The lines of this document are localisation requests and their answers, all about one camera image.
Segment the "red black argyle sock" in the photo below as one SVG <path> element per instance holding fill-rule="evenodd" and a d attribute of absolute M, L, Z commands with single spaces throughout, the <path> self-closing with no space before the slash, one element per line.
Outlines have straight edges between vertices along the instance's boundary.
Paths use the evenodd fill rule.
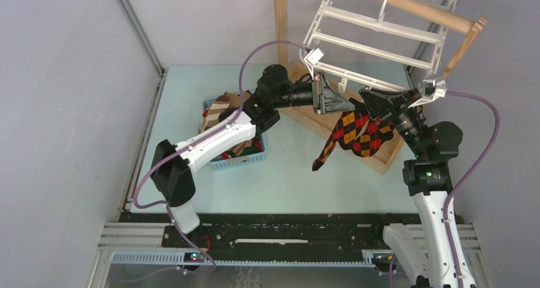
<path fill-rule="evenodd" d="M 343 112 L 334 126 L 344 133 L 338 145 L 343 150 L 351 150 L 358 157 L 372 157 L 382 144 L 394 137 L 394 128 L 379 126 L 371 120 L 363 102 L 354 98 L 349 101 L 355 105 L 355 109 Z"/>

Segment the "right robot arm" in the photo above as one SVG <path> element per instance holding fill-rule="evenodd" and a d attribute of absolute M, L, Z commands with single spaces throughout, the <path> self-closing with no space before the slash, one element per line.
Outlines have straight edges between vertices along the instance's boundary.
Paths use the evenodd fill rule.
<path fill-rule="evenodd" d="M 393 126 L 414 154 L 404 161 L 402 177 L 408 186 L 425 238 L 420 248 L 403 224 L 380 224 L 370 239 L 378 248 L 390 247 L 411 287 L 475 287 L 465 260 L 450 193 L 449 160 L 459 154 L 463 132 L 453 122 L 428 126 L 418 112 L 417 89 L 388 92 L 361 89 L 369 117 L 378 126 Z"/>

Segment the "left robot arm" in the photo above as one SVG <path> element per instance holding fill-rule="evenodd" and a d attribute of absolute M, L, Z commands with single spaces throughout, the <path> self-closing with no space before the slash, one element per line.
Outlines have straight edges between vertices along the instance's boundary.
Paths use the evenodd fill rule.
<path fill-rule="evenodd" d="M 200 220 L 191 199 L 196 188 L 193 174 L 229 148 L 266 132 L 280 119 L 280 108 L 312 106 L 317 115 L 350 112 L 354 105 L 336 92 L 324 74 L 291 82 L 286 67 L 268 66 L 255 92 L 217 125 L 186 141 L 160 142 L 154 153 L 151 179 L 163 195 L 177 240 L 195 247 L 201 239 Z"/>

